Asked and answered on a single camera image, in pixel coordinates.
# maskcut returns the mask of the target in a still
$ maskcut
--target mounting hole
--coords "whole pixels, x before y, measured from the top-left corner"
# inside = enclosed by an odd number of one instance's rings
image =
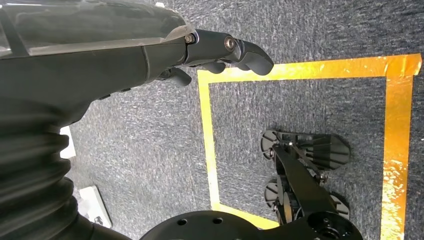
[[[176,224],[178,224],[178,225],[180,225],[180,226],[183,226],[183,225],[186,225],[187,224],[187,219],[180,219],[180,220],[178,220],[177,222],[176,222]]]
[[[213,220],[212,220],[212,222],[214,223],[214,224],[222,224],[223,223],[223,219],[221,218],[221,217],[215,217]]]

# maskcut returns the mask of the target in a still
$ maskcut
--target black circular base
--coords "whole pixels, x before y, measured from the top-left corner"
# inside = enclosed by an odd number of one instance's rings
[[[259,240],[259,230],[241,217],[220,211],[194,211],[170,218],[140,240]]]

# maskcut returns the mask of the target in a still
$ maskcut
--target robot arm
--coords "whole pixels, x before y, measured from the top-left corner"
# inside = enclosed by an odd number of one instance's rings
[[[231,64],[266,75],[274,65],[253,43],[193,29],[178,13],[147,4],[4,0],[0,23],[1,240],[128,240],[78,214],[73,183],[64,177],[70,162],[59,154],[68,145],[60,128],[79,121],[91,102],[113,93],[153,80],[187,85],[191,78],[179,67],[220,73]],[[326,200],[321,203],[334,212]],[[194,228],[185,231],[187,238],[161,234],[175,226],[193,227],[197,220],[198,231],[210,218],[216,219],[213,227],[225,227],[227,237],[246,232],[243,238],[228,239],[279,239],[295,230],[299,232],[293,239],[299,239],[304,228],[311,229],[307,218],[258,231],[227,213],[188,214],[188,224],[170,219],[142,239],[194,239]],[[355,229],[346,239],[359,239]]]

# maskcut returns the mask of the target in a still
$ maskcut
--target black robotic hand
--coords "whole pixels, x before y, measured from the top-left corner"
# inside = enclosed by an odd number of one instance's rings
[[[223,32],[197,29],[195,33],[184,37],[186,55],[180,66],[204,67],[214,74],[219,74],[226,64],[241,70],[252,70],[258,75],[267,75],[274,63],[267,53],[256,44],[236,39]],[[166,69],[159,80],[172,79],[179,85],[186,86],[191,77],[177,67]]]

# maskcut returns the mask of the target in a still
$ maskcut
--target gold reflective tape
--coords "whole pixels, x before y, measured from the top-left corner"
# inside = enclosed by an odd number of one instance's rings
[[[413,76],[387,77],[381,240],[403,240]]]
[[[227,68],[220,74],[213,74],[206,70],[198,70],[207,177],[212,209],[235,214],[262,229],[270,229],[278,225],[277,222],[220,204],[209,84],[275,80],[387,77],[381,240],[402,240],[405,227],[408,180],[412,76],[418,75],[421,65],[421,54],[417,53],[276,64],[272,71],[266,76],[259,76],[252,71],[242,71],[238,68]]]
[[[209,85],[199,81],[200,112],[203,123],[204,154],[206,156],[207,181],[209,183],[210,206],[218,210],[220,193],[218,190],[217,162],[215,160],[214,130],[212,127],[211,99]]]
[[[279,226],[278,222],[271,221],[269,219],[240,211],[238,209],[222,204],[219,206],[219,211],[239,216],[240,218],[245,219],[250,223],[254,223],[254,225],[260,229],[273,229]]]
[[[203,83],[252,82],[272,80],[371,78],[413,76],[421,68],[421,54],[377,56],[341,60],[276,64],[266,76],[238,68],[226,68],[220,74],[199,70]]]

